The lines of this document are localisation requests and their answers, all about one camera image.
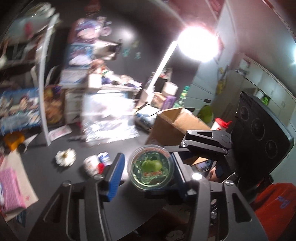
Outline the pink white packet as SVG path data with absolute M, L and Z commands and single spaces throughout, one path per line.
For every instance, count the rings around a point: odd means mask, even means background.
M 49 131 L 49 139 L 50 141 L 54 141 L 70 133 L 72 133 L 72 129 L 69 126 L 61 126 L 59 128 Z

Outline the blue snack bar wrapper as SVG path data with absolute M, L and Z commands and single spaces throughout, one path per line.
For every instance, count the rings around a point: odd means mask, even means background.
M 108 154 L 108 152 L 102 152 L 97 155 L 98 160 L 104 165 L 109 166 L 112 164 L 112 160 Z

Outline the white drawer unit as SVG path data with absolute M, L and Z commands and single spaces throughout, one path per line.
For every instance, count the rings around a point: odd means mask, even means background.
M 69 89 L 65 92 L 64 118 L 66 124 L 80 121 L 84 89 Z

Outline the white red plush toy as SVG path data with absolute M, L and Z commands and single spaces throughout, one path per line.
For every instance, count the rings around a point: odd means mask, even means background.
M 89 177 L 102 174 L 104 170 L 104 164 L 99 160 L 97 155 L 87 157 L 83 161 L 83 167 Z

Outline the brown illustrated card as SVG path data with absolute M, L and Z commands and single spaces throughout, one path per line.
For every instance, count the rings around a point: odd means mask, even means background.
M 64 90 L 59 85 L 44 89 L 45 114 L 48 125 L 61 124 L 64 119 Z

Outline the bright desk lamp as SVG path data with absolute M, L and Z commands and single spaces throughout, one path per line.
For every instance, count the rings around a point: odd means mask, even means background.
M 184 28 L 177 39 L 168 46 L 148 87 L 142 91 L 137 103 L 138 106 L 151 102 L 154 95 L 154 85 L 176 48 L 179 48 L 186 57 L 206 63 L 218 55 L 219 40 L 215 33 L 205 27 L 188 26 Z

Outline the orange toy car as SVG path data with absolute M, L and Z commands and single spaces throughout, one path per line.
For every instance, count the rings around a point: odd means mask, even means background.
M 4 143 L 10 149 L 10 151 L 14 151 L 17 149 L 18 145 L 23 143 L 25 140 L 25 136 L 21 132 L 12 132 L 7 133 L 4 136 Z

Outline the shiny plastic bag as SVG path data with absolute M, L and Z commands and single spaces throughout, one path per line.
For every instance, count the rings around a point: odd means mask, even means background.
M 133 108 L 134 101 L 126 91 L 83 94 L 80 120 L 84 141 L 98 145 L 137 137 Z

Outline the orange red sleeve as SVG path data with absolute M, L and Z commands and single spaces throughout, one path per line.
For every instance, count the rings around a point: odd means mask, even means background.
M 295 185 L 276 183 L 259 193 L 251 207 L 269 240 L 278 240 L 292 226 L 295 233 Z

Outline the purple small box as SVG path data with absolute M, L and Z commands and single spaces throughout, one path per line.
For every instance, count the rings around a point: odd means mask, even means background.
M 175 96 L 167 96 L 166 99 L 163 102 L 162 110 L 170 109 L 173 107 L 175 103 L 176 97 Z

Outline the brown cardboard box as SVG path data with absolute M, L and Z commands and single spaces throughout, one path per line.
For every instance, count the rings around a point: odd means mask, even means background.
M 171 108 L 157 114 L 146 144 L 159 146 L 178 146 L 188 130 L 205 130 L 208 127 L 185 108 Z

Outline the red capped white bottle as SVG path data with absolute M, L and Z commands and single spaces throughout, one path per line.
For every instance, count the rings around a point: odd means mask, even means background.
M 232 123 L 231 120 L 229 122 L 226 122 L 226 121 L 222 120 L 221 118 L 215 118 L 215 121 L 214 121 L 213 125 L 211 126 L 211 130 L 225 131 L 228 129 L 228 127 L 231 123 Z

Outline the pink patterned box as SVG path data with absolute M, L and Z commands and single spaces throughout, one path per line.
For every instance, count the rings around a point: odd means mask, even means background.
M 3 213 L 26 207 L 14 169 L 6 168 L 1 170 L 1 186 L 4 197 L 4 205 L 1 208 Z

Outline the anime picture box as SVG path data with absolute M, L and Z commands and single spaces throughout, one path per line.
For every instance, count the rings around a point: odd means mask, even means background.
M 7 90 L 1 94 L 1 135 L 41 125 L 39 89 Z

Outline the white artificial flower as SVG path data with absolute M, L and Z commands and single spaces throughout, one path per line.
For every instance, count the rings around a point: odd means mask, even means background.
M 60 167 L 70 167 L 76 160 L 76 152 L 74 149 L 67 149 L 64 151 L 58 151 L 55 156 L 56 164 Z

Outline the black pen tool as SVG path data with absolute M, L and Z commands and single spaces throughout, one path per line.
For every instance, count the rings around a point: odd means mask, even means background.
M 85 141 L 85 137 L 83 137 L 83 136 L 73 136 L 73 137 L 69 137 L 68 141 L 69 142 Z

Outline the green plush toy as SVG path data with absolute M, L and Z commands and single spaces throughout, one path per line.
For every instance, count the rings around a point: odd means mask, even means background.
M 204 123 L 209 124 L 213 120 L 213 111 L 210 105 L 203 106 L 197 114 L 197 117 Z

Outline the round green slime container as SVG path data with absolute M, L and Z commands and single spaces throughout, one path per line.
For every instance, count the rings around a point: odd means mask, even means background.
M 174 175 L 171 154 L 158 145 L 145 145 L 135 150 L 128 159 L 127 173 L 140 191 L 165 188 Z

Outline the green drink bottle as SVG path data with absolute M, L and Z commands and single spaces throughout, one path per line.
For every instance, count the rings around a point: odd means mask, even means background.
M 189 86 L 185 86 L 182 93 L 180 94 L 180 97 L 179 97 L 178 101 L 176 102 L 176 105 L 178 108 L 181 106 L 184 106 L 184 102 L 186 100 L 189 88 L 190 88 Z

